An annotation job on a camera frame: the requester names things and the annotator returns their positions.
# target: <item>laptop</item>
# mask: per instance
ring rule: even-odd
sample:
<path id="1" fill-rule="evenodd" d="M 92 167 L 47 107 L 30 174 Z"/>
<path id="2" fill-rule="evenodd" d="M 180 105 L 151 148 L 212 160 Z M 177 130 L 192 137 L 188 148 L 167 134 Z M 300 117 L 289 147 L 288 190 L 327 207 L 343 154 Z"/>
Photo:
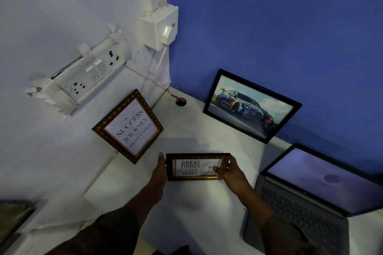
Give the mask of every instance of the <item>laptop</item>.
<path id="1" fill-rule="evenodd" d="M 383 208 L 380 180 L 300 144 L 259 174 L 255 191 L 329 255 L 349 254 L 347 218 Z M 243 238 L 265 253 L 249 213 Z"/>

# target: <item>white wall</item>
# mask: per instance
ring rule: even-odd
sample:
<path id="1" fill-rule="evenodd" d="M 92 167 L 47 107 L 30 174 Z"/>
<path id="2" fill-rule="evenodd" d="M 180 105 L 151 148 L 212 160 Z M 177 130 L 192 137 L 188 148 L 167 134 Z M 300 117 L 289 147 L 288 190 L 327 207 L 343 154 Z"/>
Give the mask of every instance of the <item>white wall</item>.
<path id="1" fill-rule="evenodd" d="M 124 67 L 70 117 L 23 95 L 23 88 L 76 58 L 79 43 L 92 47 L 104 40 L 110 21 L 122 29 L 135 63 L 146 72 L 155 69 L 161 53 L 135 39 L 136 19 L 145 8 L 145 0 L 1 0 L 0 198 L 48 200 L 37 225 L 81 197 L 110 159 L 114 149 L 91 128 L 133 89 L 141 90 L 145 79 Z M 169 82 L 168 55 L 159 80 Z M 149 104 L 161 92 L 154 86 Z"/>

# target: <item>wall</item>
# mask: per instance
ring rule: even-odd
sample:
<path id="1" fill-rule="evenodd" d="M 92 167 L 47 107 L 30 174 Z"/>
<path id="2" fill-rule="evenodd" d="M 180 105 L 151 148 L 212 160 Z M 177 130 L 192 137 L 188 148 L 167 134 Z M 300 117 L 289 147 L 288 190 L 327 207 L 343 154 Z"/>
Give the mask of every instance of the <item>wall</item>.
<path id="1" fill-rule="evenodd" d="M 34 78 L 51 77 L 76 58 L 83 41 L 94 46 L 116 22 L 142 74 L 154 71 L 161 52 L 137 44 L 136 19 L 146 0 L 2 0 L 0 7 L 0 198 L 45 202 L 34 226 L 54 221 L 81 197 L 114 149 L 91 128 L 145 78 L 127 67 L 70 116 L 23 94 Z M 164 60 L 157 81 L 169 81 Z M 148 103 L 160 97 L 153 86 Z"/>
<path id="2" fill-rule="evenodd" d="M 277 134 L 383 173 L 382 0 L 168 0 L 172 86 L 205 101 L 219 68 L 303 103 Z"/>

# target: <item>white desk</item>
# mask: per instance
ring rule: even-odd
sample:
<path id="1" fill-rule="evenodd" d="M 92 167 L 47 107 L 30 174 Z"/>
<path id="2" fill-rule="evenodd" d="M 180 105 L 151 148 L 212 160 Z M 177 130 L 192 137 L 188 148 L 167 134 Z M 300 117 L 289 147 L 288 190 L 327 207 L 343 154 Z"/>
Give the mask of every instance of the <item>white desk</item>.
<path id="1" fill-rule="evenodd" d="M 264 168 L 290 144 L 273 138 L 263 144 L 202 113 L 204 103 L 187 99 L 184 107 L 165 94 L 153 109 L 165 130 L 141 160 L 133 165 L 117 155 L 85 194 L 104 212 L 132 198 L 149 180 L 159 151 L 230 152 L 254 185 Z M 223 181 L 170 181 L 162 201 L 151 211 L 141 236 L 163 253 L 189 244 L 195 254 L 261 254 L 240 237 L 245 209 Z M 383 254 L 383 216 L 371 213 L 350 219 L 352 255 Z"/>

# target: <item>dark sleeve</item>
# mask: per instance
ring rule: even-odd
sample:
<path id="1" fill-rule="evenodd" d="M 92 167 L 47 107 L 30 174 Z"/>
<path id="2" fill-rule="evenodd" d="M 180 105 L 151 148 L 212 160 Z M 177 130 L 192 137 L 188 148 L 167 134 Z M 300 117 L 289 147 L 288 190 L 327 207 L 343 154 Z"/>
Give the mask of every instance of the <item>dark sleeve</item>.
<path id="1" fill-rule="evenodd" d="M 132 255 L 138 234 L 136 215 L 129 209 L 120 208 L 100 216 L 92 225 L 46 255 Z"/>
<path id="2" fill-rule="evenodd" d="M 288 220 L 270 217 L 262 228 L 266 255 L 326 255 L 309 243 L 302 231 Z"/>

